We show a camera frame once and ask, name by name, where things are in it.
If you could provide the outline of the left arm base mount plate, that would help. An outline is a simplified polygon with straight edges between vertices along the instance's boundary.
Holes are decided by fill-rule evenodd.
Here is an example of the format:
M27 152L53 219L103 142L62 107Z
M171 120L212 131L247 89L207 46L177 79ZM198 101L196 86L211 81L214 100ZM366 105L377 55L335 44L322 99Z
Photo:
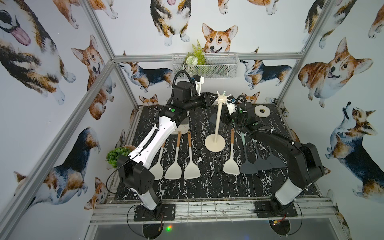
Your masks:
M176 205L160 204L153 211L139 205L135 208L134 212L135 222L173 221L175 219Z

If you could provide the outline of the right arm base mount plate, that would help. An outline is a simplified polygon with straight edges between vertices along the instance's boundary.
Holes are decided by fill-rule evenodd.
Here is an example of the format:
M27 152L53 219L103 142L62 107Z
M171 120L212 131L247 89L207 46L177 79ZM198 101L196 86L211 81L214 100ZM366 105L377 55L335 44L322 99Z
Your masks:
M294 203L283 206L276 201L256 201L254 202L254 206L254 213L258 216L258 218L283 218L298 216Z

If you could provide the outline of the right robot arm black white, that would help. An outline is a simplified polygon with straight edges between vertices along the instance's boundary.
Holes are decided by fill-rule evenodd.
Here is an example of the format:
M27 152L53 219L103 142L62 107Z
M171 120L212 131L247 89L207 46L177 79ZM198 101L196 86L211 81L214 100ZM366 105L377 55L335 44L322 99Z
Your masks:
M244 95L236 99L230 96L224 103L227 106L223 119L225 124L234 123L245 136L277 151L286 160L287 180L271 196L274 209L286 208L305 189L325 175L325 168L315 145L293 141L289 136L262 122L263 118L271 114L270 108L252 105Z

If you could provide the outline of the grey spatula mint handle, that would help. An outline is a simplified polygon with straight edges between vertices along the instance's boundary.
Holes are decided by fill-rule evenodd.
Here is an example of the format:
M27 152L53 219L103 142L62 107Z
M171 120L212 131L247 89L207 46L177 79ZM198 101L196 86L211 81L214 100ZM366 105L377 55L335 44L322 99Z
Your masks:
M244 133L241 133L241 139L242 139L242 144L244 149L245 162L241 165L240 172L242 174L250 174L250 175L257 174L258 173L257 167L254 164L252 164L248 159L247 146L246 146Z
M217 113L214 113L211 115L209 122L216 125L216 121L217 121Z

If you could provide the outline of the cream spoon wooden handle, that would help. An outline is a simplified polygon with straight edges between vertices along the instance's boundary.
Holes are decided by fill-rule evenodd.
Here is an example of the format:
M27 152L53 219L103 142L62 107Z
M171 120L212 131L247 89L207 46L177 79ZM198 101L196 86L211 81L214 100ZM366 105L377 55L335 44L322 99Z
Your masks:
M159 158L158 158L157 163L153 167L150 168L150 172L153 174L155 181L158 181L163 177L163 171L164 170L163 170L163 167L161 165L161 160L162 160L165 144L166 144L166 142L164 142L160 148L160 153L159 153Z

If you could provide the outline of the grey turner mint handle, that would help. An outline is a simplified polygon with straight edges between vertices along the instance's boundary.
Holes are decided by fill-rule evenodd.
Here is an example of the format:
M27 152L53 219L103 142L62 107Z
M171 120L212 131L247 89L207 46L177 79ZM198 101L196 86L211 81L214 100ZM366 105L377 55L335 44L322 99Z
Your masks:
M257 159L254 162L254 165L256 166L256 168L259 171L266 171L266 170L272 169L273 168L272 165L267 160L263 159L262 156L260 155L257 142L254 142L254 147L255 147L256 156L257 156Z

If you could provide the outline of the cream spatula wooden handle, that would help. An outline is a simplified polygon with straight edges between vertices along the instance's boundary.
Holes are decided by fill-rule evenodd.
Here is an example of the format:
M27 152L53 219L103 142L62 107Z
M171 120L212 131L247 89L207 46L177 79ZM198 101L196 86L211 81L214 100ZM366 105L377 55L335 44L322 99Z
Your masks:
M165 174L166 180L178 180L182 176L182 169L178 163L181 135L182 135L181 131L178 131L175 159L174 159L174 162L169 166L169 168L166 171L166 174Z

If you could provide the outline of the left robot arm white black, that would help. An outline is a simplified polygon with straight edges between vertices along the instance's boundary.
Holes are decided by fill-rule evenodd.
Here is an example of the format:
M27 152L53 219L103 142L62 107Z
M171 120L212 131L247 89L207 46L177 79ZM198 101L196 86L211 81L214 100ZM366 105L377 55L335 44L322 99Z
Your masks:
M150 172L153 159L162 144L195 109L208 108L218 98L202 92L203 77L190 76L181 70L174 76L172 92L167 104L157 112L155 124L144 140L128 156L119 156L116 171L120 181L137 194L142 206L156 212L162 201L153 189L154 175Z

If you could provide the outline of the cream slotted turner wooden handle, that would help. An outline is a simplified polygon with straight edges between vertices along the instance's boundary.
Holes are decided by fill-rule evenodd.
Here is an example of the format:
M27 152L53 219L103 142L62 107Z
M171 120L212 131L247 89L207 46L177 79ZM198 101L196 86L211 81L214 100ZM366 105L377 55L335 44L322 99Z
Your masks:
M231 129L230 157L224 163L223 171L226 174L238 176L240 174L240 168L236 163L236 161L234 160L234 139L235 139L235 129Z

